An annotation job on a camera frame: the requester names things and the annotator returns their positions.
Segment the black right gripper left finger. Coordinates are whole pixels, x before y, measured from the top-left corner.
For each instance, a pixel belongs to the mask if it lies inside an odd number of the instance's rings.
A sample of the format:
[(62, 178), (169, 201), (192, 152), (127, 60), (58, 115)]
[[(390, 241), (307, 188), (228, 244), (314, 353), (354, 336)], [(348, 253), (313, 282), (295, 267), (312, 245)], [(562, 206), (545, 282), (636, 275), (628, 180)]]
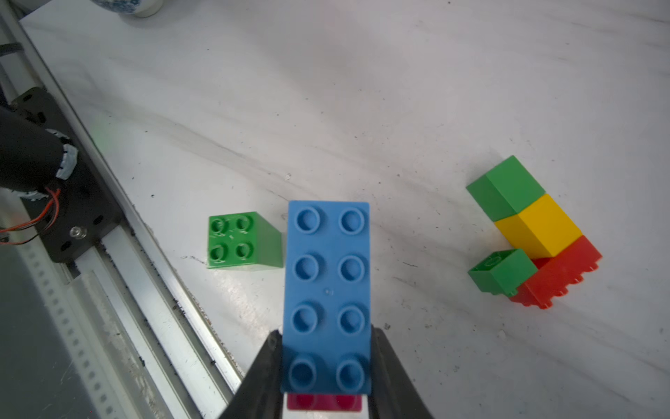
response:
[(270, 332), (220, 419), (279, 419), (283, 416), (282, 350), (281, 333)]

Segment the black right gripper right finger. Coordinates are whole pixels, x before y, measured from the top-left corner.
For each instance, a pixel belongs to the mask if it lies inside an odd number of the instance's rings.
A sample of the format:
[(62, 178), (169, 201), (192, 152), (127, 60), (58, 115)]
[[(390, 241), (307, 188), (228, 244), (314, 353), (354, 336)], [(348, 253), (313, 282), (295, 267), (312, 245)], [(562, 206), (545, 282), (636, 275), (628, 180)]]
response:
[(371, 379), (369, 418), (434, 418), (380, 328), (372, 330)]

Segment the magenta lego brick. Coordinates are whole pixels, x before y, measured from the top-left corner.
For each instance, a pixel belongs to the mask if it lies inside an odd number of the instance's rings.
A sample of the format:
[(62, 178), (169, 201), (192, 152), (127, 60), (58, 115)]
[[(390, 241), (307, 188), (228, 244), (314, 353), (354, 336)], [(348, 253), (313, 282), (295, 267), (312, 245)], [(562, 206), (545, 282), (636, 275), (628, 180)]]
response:
[(361, 412), (362, 407), (359, 395), (287, 395), (287, 408), (292, 411)]

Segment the blue lego brick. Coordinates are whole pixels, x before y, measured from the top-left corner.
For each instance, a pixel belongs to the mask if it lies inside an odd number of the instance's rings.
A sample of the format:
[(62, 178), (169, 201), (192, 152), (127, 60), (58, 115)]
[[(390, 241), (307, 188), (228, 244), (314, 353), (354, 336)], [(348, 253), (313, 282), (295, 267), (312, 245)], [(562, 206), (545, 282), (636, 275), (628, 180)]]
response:
[(363, 202), (289, 203), (284, 393), (372, 391), (369, 211)]

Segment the green lego brick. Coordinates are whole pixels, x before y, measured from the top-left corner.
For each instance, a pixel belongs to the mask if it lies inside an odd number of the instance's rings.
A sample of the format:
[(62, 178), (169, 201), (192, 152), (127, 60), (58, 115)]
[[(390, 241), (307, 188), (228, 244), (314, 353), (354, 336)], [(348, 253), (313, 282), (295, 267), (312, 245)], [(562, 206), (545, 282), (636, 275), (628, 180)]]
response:
[(468, 271), (483, 293), (514, 297), (538, 269), (523, 249), (495, 251)]
[(470, 183), (466, 190), (492, 222), (519, 214), (545, 194), (514, 155)]
[(282, 234), (258, 212), (211, 216), (209, 269), (263, 270), (284, 267)]

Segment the red lego brick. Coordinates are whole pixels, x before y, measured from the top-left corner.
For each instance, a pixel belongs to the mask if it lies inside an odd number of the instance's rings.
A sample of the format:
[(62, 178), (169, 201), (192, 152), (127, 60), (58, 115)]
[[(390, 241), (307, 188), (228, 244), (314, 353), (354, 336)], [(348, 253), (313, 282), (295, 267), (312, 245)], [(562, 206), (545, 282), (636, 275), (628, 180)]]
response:
[(537, 272), (509, 300), (525, 307), (549, 309), (554, 298), (567, 295), (568, 286), (581, 283), (586, 273), (598, 270), (602, 258), (591, 241), (582, 236), (556, 257), (532, 260)]

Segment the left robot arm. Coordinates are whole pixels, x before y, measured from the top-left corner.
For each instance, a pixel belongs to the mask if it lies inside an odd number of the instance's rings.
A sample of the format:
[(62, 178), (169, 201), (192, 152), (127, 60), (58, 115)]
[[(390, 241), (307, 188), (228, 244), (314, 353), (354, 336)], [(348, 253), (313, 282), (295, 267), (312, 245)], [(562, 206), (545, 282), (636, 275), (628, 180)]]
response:
[(7, 108), (1, 109), (1, 186), (27, 195), (71, 177), (79, 150), (59, 131), (43, 129)]

